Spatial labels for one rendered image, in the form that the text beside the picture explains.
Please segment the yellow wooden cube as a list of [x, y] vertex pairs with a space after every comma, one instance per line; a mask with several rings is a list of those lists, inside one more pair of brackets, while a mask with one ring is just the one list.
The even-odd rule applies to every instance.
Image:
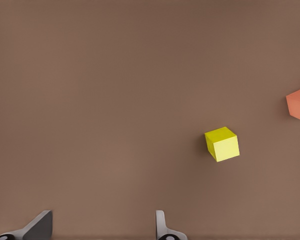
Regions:
[[208, 152], [217, 163], [240, 155], [238, 136], [226, 126], [208, 131], [204, 136]]

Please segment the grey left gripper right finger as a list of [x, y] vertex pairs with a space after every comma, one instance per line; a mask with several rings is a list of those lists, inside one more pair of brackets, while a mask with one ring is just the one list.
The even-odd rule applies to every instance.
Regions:
[[155, 211], [156, 240], [188, 240], [188, 237], [176, 230], [167, 227], [163, 210]]

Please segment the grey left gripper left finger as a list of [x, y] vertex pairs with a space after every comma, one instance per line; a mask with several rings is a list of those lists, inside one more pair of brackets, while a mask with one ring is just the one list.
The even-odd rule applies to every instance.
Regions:
[[53, 212], [44, 210], [25, 227], [0, 234], [0, 240], [51, 240]]

